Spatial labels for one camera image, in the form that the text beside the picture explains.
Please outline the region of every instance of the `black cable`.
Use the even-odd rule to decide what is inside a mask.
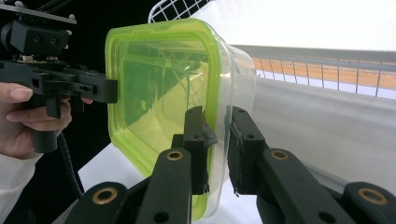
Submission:
[[[59,134],[57,140],[58,140],[58,148],[62,153],[62,159],[64,161],[64,168],[66,169],[67,179],[71,184],[72,189],[76,194],[76,197],[80,199],[82,196],[82,191],[76,180],[76,175],[73,170],[72,160],[69,154],[69,148],[66,144],[66,139],[64,138],[64,134],[63,133]]]

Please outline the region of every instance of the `white wall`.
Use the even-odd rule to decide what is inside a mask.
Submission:
[[[193,17],[231,45],[396,51],[393,0],[213,0]]]

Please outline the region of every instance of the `container lid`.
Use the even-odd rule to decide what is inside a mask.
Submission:
[[[151,175],[173,135],[183,133],[190,108],[203,108],[219,139],[208,152],[210,193],[193,196],[193,220],[219,203],[228,148],[224,124],[231,119],[231,61],[221,38],[196,19],[116,28],[106,39],[106,75],[119,82],[119,100],[108,106],[110,138],[142,175]]]

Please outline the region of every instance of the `white sleeve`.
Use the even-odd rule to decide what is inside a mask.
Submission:
[[[42,154],[32,153],[26,160],[0,155],[0,223],[4,223],[23,188],[35,172]]]

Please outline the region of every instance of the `black device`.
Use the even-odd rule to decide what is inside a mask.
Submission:
[[[117,80],[88,69],[84,65],[58,60],[67,47],[69,32],[60,23],[76,24],[74,18],[63,18],[49,12],[69,1],[53,0],[31,10],[24,5],[0,4],[0,9],[13,12],[17,19],[1,30],[1,43],[12,60],[0,61],[0,81],[18,83],[33,90],[28,106],[47,107],[50,117],[61,116],[62,97],[70,97],[73,110],[84,111],[81,98],[101,103],[117,102]],[[55,132],[34,132],[35,151],[45,153],[57,148]]]
[[[202,182],[195,178],[207,174],[191,166],[193,161],[205,164],[207,138],[187,140],[191,134],[201,136],[201,109],[186,112],[182,135],[187,138],[175,135],[172,148],[159,155],[152,176],[130,189],[114,182],[94,186],[66,223],[191,223],[191,195],[203,193]],[[387,190],[365,182],[349,183],[343,193],[327,189],[291,152],[268,147],[242,108],[233,107],[230,127],[228,166],[234,191],[257,195],[263,223],[396,223],[396,197]]]

